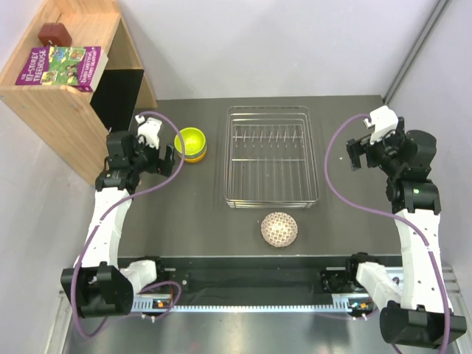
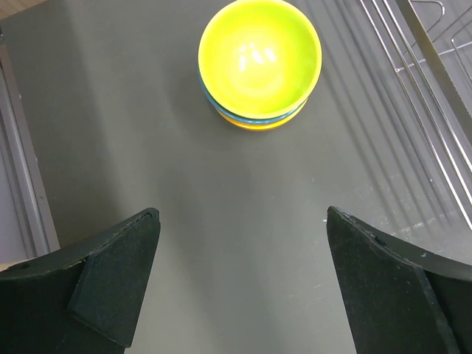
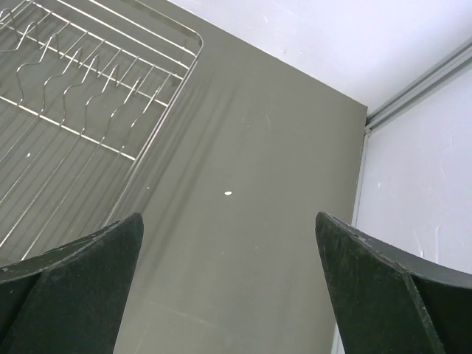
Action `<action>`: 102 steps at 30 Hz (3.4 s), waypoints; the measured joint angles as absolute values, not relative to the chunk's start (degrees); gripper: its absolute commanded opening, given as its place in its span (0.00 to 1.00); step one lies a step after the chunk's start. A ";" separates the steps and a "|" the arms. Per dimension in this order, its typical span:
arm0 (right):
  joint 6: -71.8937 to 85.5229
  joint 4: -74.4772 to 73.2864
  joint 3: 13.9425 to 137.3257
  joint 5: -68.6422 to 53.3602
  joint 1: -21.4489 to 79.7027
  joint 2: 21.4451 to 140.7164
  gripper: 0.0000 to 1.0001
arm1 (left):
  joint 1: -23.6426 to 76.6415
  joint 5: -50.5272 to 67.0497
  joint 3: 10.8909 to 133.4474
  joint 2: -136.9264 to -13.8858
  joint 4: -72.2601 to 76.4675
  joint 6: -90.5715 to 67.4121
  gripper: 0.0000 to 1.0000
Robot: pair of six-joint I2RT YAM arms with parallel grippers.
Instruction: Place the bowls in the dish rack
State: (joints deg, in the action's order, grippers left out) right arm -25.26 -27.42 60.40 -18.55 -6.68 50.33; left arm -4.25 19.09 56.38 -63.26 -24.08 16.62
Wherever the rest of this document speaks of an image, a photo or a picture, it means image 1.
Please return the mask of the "lime green bowl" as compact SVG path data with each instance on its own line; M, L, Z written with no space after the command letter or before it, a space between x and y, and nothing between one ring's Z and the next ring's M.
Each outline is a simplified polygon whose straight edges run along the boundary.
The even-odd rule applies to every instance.
M198 155L206 146L206 137L198 128L183 128L180 130L180 135L184 141L185 156Z

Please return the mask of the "blue bowl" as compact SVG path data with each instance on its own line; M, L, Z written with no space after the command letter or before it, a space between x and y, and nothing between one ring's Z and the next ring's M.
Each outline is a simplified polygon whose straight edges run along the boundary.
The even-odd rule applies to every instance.
M207 151L207 148L204 147L204 148L202 148L202 149L201 149L198 153L196 153L196 154L185 155L185 159L190 159L190 160L192 160L192 159L198 159L198 158L200 158L201 156L204 156L205 153L206 153L206 151Z

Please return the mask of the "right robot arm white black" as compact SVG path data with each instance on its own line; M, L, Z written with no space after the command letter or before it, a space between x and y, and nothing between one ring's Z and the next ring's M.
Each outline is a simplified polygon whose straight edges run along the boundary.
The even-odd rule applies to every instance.
M380 314L381 335L394 346L408 345L445 352L464 335L466 319L454 314L445 290L439 248L440 194L428 179L437 140L424 131L389 131L378 141L368 136L347 142L353 169L366 156L369 167L387 176L386 196L401 245L403 283L385 266L365 255L344 273L351 290L367 290Z

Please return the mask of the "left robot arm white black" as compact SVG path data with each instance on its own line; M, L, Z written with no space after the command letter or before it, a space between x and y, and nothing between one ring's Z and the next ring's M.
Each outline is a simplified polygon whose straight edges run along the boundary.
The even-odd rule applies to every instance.
M94 213L86 238L86 251L75 262L78 270L66 268L60 283L81 318L122 316L131 312L133 298L144 287L162 291L167 275L157 260L141 258L125 268L118 265L122 227L142 173L169 177L175 164L168 145L159 156L159 129L140 128L110 133L108 155L95 180Z

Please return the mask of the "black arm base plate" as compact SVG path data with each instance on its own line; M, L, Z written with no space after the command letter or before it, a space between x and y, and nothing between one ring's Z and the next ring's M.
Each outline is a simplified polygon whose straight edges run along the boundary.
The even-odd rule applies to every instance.
M161 257L157 280L182 288L179 305L327 305L365 294L348 256Z

